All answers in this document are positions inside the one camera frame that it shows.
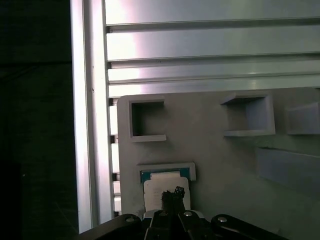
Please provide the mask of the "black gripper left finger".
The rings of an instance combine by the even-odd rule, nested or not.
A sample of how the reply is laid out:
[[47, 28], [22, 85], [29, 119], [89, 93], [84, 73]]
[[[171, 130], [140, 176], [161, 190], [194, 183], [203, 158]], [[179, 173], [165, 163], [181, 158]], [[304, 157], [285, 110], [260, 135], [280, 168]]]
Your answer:
[[171, 216], [174, 193], [164, 191], [161, 208], [146, 211], [143, 217], [122, 214], [79, 234], [80, 240], [168, 240], [171, 237]]

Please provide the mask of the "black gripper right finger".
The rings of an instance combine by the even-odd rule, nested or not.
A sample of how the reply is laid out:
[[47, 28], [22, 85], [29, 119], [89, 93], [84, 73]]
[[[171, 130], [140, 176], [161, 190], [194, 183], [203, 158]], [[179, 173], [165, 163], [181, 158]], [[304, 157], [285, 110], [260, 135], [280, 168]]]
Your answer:
[[173, 212], [177, 226], [173, 228], [175, 240], [284, 240], [253, 224], [227, 214], [218, 214], [210, 221], [194, 210], [187, 210], [183, 200], [185, 189], [177, 186], [173, 192]]

